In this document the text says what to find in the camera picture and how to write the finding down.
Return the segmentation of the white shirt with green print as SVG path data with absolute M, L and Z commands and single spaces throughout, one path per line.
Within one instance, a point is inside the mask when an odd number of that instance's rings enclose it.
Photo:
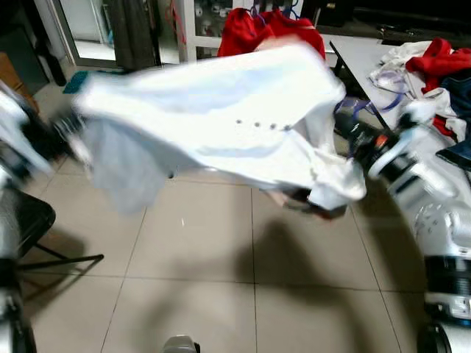
M 294 43 L 128 75 L 88 78 L 73 111 L 91 181 L 127 212 L 184 171 L 215 171 L 336 210 L 366 195 L 334 146 L 346 91 L 319 53 Z

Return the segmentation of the teal blue rug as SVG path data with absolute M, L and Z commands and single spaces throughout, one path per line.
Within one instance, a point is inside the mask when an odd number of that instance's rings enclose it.
M 64 85 L 62 92 L 64 94 L 77 94 L 78 91 L 81 90 L 82 85 L 87 80 L 88 71 L 75 71 L 71 78 L 67 81 L 66 85 Z

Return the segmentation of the large white table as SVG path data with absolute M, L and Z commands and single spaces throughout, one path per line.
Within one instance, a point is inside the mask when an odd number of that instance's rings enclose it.
M 396 46 L 398 45 L 383 45 L 379 40 L 377 40 L 377 38 L 354 38 L 342 36 L 332 36 L 329 38 L 329 48 L 337 56 L 337 67 L 346 68 L 351 75 L 353 75 L 353 79 L 360 85 L 367 99 L 380 98 L 380 92 L 376 92 L 374 88 L 368 87 L 368 74 L 370 74 L 371 71 L 376 70 L 376 68 L 379 68 L 380 58 L 386 54 L 387 51 Z M 410 75 L 411 84 L 415 85 L 415 87 L 422 91 L 422 88 L 425 85 L 422 77 L 418 73 L 410 73 Z M 434 112 L 430 120 L 426 121 L 426 124 L 431 125 L 434 130 L 437 130 L 437 128 L 434 127 L 434 121 L 438 115 L 443 115 L 445 118 L 456 117 L 456 114 L 450 108 L 450 94 L 448 94 L 448 92 L 447 98 L 444 98 L 442 103 L 443 107 L 441 107 L 439 111 L 437 111 L 434 101 L 431 103 L 429 101 L 419 102 L 422 107 L 434 108 Z M 398 109 L 397 113 L 384 113 L 383 117 L 386 118 L 388 124 L 386 124 L 386 122 L 382 122 L 378 118 L 380 125 L 390 130 L 396 129 L 397 125 L 401 121 L 401 116 L 405 113 L 406 108 L 410 103 L 407 103 L 407 105 Z

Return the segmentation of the crumpled red garment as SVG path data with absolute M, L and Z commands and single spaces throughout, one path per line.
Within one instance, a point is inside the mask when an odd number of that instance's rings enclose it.
M 471 69 L 471 49 L 453 49 L 450 41 L 434 38 L 421 56 L 405 63 L 410 73 L 418 73 L 425 83 L 422 93 L 440 87 L 443 78 L 459 71 Z

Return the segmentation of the white framed glass door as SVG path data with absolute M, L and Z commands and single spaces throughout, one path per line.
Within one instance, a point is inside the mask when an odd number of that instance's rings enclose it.
M 117 68 L 104 0 L 47 0 L 75 66 Z

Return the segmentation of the plain red shirt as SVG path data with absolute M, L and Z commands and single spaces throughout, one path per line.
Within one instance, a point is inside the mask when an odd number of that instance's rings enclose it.
M 312 21 L 289 19 L 278 10 L 266 11 L 262 14 L 262 19 L 266 23 L 265 30 L 269 30 L 270 35 L 263 38 L 256 51 L 292 43 L 307 43 L 326 60 L 325 40 Z

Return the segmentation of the grey curtain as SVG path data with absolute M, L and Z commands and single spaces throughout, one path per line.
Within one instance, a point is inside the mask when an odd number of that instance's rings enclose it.
M 160 66 L 158 0 L 104 0 L 103 4 L 118 67 L 140 71 Z

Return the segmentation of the red shirt with white print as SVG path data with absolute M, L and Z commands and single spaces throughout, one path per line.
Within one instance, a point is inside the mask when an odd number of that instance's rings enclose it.
M 217 57 L 231 57 L 250 53 L 259 44 L 259 34 L 263 26 L 249 10 L 233 9 L 226 17 L 223 26 L 221 45 Z

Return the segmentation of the white glass-door cabinet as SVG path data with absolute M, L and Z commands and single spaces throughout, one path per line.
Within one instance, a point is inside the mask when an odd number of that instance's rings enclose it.
M 260 44 L 266 35 L 270 35 L 269 30 L 265 30 L 263 13 L 278 10 L 289 19 L 304 19 L 300 17 L 303 4 L 304 0 L 174 0 L 177 31 L 183 47 L 182 60 L 216 57 L 226 17 L 233 9 L 249 10 L 263 26 Z

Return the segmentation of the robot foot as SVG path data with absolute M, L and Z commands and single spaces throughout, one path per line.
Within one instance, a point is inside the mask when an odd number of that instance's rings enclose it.
M 201 346 L 191 336 L 175 335 L 163 343 L 160 353 L 201 353 Z

